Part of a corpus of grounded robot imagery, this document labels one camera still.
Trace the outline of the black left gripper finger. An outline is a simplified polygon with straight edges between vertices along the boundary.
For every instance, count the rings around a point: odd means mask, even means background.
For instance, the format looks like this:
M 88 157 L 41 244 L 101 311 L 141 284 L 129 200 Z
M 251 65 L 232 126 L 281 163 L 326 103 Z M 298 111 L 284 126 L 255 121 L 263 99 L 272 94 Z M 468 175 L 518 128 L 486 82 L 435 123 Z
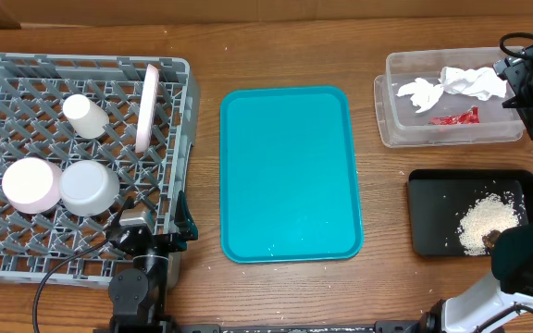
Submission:
M 192 219 L 184 191 L 179 191 L 175 212 L 175 225 L 178 227 L 180 234 L 197 233 L 197 227 Z
M 128 197 L 123 205 L 120 207 L 118 212 L 115 214 L 114 218 L 112 219 L 110 225 L 108 226 L 108 232 L 115 231 L 120 227 L 120 219 L 122 218 L 122 215 L 125 210 L 129 210 L 134 207 L 134 199 L 132 197 Z

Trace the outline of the grey bowl with rice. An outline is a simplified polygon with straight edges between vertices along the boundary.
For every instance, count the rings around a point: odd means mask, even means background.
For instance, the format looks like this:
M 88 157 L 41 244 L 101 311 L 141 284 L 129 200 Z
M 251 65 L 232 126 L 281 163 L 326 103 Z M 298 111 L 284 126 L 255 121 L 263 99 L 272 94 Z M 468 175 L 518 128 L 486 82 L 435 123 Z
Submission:
M 97 216 L 107 210 L 119 194 L 118 175 L 90 160 L 67 167 L 59 182 L 60 197 L 75 216 Z

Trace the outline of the white napkin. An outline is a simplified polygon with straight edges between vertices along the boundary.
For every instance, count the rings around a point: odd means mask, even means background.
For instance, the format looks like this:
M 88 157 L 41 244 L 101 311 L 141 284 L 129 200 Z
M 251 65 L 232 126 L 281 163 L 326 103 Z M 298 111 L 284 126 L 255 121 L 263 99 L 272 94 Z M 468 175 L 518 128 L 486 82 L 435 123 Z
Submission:
M 419 114 L 431 109 L 445 93 L 488 101 L 493 96 L 504 98 L 507 94 L 507 82 L 500 79 L 493 68 L 444 67 L 437 83 L 416 78 L 400 87 L 396 96 L 409 96 L 412 105 L 416 107 L 416 113 Z

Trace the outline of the red snack wrapper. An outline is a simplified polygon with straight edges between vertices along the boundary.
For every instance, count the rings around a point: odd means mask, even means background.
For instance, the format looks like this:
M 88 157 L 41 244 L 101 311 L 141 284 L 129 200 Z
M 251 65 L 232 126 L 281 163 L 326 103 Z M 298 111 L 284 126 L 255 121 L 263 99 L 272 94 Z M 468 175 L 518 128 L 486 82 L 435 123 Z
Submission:
M 459 115 L 452 115 L 446 117 L 432 117 L 428 124 L 435 126 L 448 126 L 448 125 L 466 125 L 466 124 L 478 124 L 480 122 L 478 116 L 478 107 L 473 106 L 466 112 Z

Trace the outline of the white round plate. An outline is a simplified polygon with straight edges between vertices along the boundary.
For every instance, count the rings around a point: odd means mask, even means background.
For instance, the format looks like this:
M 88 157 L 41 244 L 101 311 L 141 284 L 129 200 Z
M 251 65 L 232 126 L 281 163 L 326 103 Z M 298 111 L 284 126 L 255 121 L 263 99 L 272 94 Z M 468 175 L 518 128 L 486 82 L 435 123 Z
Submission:
M 137 121 L 135 152 L 143 153 L 148 149 L 151 140 L 152 126 L 155 117 L 155 103 L 159 83 L 159 71 L 148 65 L 143 81 L 143 90 Z

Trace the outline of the pale green cup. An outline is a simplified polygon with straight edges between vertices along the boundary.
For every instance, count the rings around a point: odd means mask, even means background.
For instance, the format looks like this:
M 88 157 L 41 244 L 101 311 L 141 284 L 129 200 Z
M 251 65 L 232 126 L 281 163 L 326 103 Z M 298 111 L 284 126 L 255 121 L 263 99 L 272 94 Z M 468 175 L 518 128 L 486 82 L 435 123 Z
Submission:
M 95 139 L 105 133 L 109 116 L 95 102 L 82 94 L 72 94 L 62 104 L 62 112 L 72 128 L 84 139 Z

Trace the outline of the pink small bowl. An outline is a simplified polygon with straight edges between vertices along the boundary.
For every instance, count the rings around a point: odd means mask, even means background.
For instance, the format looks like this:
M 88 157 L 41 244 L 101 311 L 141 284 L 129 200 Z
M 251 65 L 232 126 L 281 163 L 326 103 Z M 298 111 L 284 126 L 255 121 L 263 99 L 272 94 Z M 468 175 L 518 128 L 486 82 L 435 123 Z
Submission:
M 9 203 L 25 214 L 39 214 L 52 209 L 60 200 L 62 170 L 56 164 L 25 157 L 7 168 L 2 190 Z

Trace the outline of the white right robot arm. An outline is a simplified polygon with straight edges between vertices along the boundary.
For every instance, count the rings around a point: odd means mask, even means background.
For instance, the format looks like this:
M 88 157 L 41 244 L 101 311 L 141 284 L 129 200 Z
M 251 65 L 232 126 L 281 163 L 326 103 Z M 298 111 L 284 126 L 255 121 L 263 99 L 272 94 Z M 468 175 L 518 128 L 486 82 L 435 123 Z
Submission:
M 517 111 L 533 140 L 533 34 L 532 44 L 520 51 L 505 45 L 511 32 L 499 40 L 506 57 L 494 64 L 497 75 L 513 89 L 503 107 Z M 533 315 L 533 222 L 509 228 L 496 240 L 490 272 L 464 293 L 438 301 L 417 321 L 377 321 L 377 332 L 497 332 L 523 314 Z

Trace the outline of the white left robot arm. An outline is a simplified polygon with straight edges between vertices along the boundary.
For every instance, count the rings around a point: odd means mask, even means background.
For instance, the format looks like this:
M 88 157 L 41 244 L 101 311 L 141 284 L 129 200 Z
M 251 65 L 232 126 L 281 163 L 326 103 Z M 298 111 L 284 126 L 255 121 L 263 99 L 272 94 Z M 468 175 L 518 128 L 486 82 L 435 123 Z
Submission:
M 106 240 L 132 257 L 132 267 L 115 274 L 108 287 L 111 332 L 180 331 L 165 311 L 167 291 L 176 283 L 169 273 L 169 256 L 186 251 L 187 243 L 198 239 L 183 191 L 178 194 L 174 224 L 174 232 L 155 234 L 151 214 L 136 210 L 129 197 L 106 229 Z

